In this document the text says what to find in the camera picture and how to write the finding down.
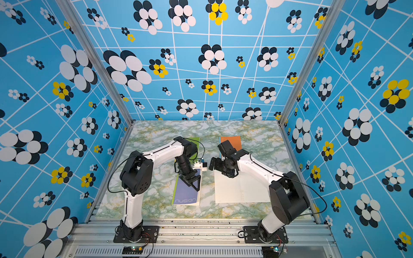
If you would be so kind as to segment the purple cover notebook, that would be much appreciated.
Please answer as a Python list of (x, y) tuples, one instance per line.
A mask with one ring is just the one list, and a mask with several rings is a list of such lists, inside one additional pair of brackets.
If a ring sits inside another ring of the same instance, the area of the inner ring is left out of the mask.
[(176, 177), (172, 205), (199, 206), (200, 199), (201, 191), (187, 186), (183, 180), (179, 179), (179, 176)]

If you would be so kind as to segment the orange cover notebook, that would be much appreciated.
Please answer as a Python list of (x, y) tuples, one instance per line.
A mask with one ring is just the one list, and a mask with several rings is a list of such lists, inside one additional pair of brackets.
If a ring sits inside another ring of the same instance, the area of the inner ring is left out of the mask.
[(242, 149), (242, 141), (240, 136), (220, 137), (219, 139), (220, 143), (228, 140), (235, 152)]

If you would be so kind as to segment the green cover notebook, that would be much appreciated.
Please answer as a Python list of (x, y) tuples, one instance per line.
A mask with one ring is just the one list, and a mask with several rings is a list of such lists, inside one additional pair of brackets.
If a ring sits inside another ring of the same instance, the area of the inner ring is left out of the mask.
[(199, 154), (199, 142), (190, 138), (185, 138), (185, 140), (187, 140), (189, 144), (185, 147), (184, 155), (189, 159), (189, 161), (195, 163)]

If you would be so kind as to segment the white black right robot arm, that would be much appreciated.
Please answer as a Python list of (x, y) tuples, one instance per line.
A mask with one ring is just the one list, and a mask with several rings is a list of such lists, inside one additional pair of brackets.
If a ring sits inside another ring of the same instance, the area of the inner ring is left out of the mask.
[(251, 153), (236, 150), (226, 140), (218, 145), (221, 158), (212, 158), (209, 169), (228, 178), (249, 175), (263, 185), (269, 193), (272, 211), (258, 222), (256, 234), (264, 243), (281, 239), (285, 225), (302, 216), (310, 207), (304, 184), (294, 172), (282, 173), (252, 158)]

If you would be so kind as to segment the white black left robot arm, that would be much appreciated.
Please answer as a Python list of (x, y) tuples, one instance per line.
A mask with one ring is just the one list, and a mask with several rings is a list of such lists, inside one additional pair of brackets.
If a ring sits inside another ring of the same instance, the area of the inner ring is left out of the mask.
[(175, 137), (172, 142), (149, 152), (133, 151), (120, 174), (125, 194), (125, 212), (119, 230), (132, 243), (145, 236), (142, 207), (144, 192), (152, 181), (153, 170), (167, 161), (174, 166), (179, 179), (195, 191), (200, 191), (201, 174), (192, 167), (190, 158), (198, 154), (198, 146), (187, 138)]

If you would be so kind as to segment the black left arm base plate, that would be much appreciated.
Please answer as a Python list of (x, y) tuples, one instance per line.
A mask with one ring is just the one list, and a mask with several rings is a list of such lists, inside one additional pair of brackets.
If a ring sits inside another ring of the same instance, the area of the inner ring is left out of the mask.
[(138, 226), (130, 229), (127, 226), (117, 226), (115, 229), (114, 243), (156, 243), (159, 236), (159, 226)]

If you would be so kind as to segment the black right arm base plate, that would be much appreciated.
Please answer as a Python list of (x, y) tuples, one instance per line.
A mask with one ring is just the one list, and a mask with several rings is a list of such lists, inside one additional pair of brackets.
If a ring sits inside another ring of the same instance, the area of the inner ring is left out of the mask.
[(246, 244), (287, 244), (289, 243), (285, 227), (274, 233), (268, 233), (261, 226), (244, 226), (244, 240)]

